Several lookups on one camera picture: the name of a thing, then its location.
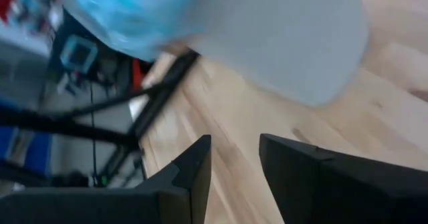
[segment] blue object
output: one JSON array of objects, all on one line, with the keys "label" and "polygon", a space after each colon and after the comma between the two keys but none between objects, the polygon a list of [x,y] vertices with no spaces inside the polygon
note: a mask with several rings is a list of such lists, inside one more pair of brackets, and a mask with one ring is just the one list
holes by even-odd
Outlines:
[{"label": "blue object", "polygon": [[184,24],[193,0],[77,0],[96,20],[98,35],[108,47],[140,60],[158,57],[162,46],[195,33],[198,27]]},{"label": "blue object", "polygon": [[[0,106],[16,110],[8,102],[0,101]],[[7,158],[12,138],[15,135],[14,132],[15,128],[0,126],[0,159]],[[51,135],[49,133],[34,132],[33,139],[29,143],[25,155],[24,167],[45,175],[48,174],[50,168],[50,146]]]},{"label": "blue object", "polygon": [[24,167],[41,174],[48,174],[50,168],[50,148],[50,134],[43,132],[34,133],[27,150],[27,155],[25,156]]},{"label": "blue object", "polygon": [[67,69],[87,74],[97,53],[95,43],[83,37],[71,35],[67,39],[60,58]]}]

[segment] white plastic bag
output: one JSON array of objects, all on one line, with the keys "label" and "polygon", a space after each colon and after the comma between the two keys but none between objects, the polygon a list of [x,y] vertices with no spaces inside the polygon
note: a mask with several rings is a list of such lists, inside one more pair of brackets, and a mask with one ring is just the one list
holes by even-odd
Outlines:
[{"label": "white plastic bag", "polygon": [[197,29],[183,21],[193,0],[74,1],[74,9],[65,4],[66,9],[92,34],[112,49],[142,60],[156,58],[162,46]]}]

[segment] black furniture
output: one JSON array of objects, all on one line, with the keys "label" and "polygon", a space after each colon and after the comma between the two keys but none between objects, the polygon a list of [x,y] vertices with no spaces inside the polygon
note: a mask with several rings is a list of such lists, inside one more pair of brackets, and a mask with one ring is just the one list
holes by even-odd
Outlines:
[{"label": "black furniture", "polygon": [[[197,52],[189,50],[187,53],[179,56],[169,68],[164,78],[152,87],[129,92],[105,102],[69,112],[37,113],[31,110],[15,110],[6,106],[0,106],[0,125],[17,126],[22,129],[101,140],[114,144],[116,150],[104,167],[98,173],[94,173],[94,175],[89,177],[94,180],[96,187],[107,187],[110,181],[118,174],[124,161],[131,154],[142,152],[139,147],[139,140],[150,128],[157,115],[161,113],[163,106],[172,96],[198,57],[199,54]],[[95,128],[75,121],[80,116],[127,102],[132,98],[142,95],[148,96],[149,101],[130,126],[127,133]],[[141,158],[139,160],[141,161],[135,167],[138,167],[142,171],[143,177],[146,178],[144,163]],[[38,173],[33,173],[13,163],[0,161],[0,180],[21,183],[27,187],[81,187],[89,185],[88,177],[79,175],[78,173],[55,177],[54,181],[52,179],[53,177],[40,176]]]},{"label": "black furniture", "polygon": [[427,223],[428,173],[260,136],[263,171],[294,223]]},{"label": "black furniture", "polygon": [[211,137],[200,137],[134,189],[34,188],[0,199],[1,223],[203,224]]}]

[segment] black rod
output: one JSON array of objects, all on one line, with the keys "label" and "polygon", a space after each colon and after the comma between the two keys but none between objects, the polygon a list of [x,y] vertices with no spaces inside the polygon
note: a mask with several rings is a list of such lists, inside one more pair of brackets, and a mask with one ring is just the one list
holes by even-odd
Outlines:
[{"label": "black rod", "polygon": [[105,108],[111,107],[111,106],[115,106],[117,104],[121,104],[124,102],[127,102],[133,98],[145,95],[145,94],[152,94],[155,93],[159,90],[161,90],[162,88],[165,88],[166,86],[168,86],[169,83],[168,82],[161,82],[158,84],[154,84],[152,87],[147,88],[147,89],[142,89],[142,90],[137,90],[135,92],[130,92],[127,94],[123,94],[121,96],[117,96],[114,98],[111,98],[107,101],[101,102],[101,103],[97,103],[97,104],[91,104],[89,106],[83,107],[83,108],[79,108],[77,110],[71,110],[69,112],[65,112],[65,113],[52,113],[52,114],[46,114],[48,116],[53,116],[53,117],[58,117],[59,119],[72,119],[72,118],[77,118],[80,116],[84,116],[86,114],[90,114],[93,112],[97,112],[100,110],[103,110]]},{"label": "black rod", "polygon": [[18,164],[0,160],[0,179],[19,183],[26,187],[48,187],[49,179]]},{"label": "black rod", "polygon": [[98,173],[98,176],[95,177],[98,181],[97,187],[107,187],[110,184],[112,179],[119,173],[120,168],[123,166],[130,153],[131,151],[129,148],[122,147],[118,147],[113,152],[102,170]]},{"label": "black rod", "polygon": [[77,124],[71,120],[54,120],[39,116],[33,112],[16,111],[0,106],[0,125],[17,126],[19,128],[63,134],[113,142],[119,146],[135,149],[136,137],[103,128],[93,128],[84,124]]},{"label": "black rod", "polygon": [[164,77],[164,80],[171,80],[171,84],[150,96],[146,106],[129,128],[129,135],[135,135],[137,138],[144,136],[199,56],[199,53],[189,50],[174,61]]}]

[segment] gray wall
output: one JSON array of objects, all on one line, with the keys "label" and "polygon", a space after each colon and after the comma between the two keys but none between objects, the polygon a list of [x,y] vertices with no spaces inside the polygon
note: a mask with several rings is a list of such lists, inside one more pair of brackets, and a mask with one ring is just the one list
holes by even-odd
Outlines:
[{"label": "gray wall", "polygon": [[46,58],[0,42],[0,99],[34,107],[46,67]]}]

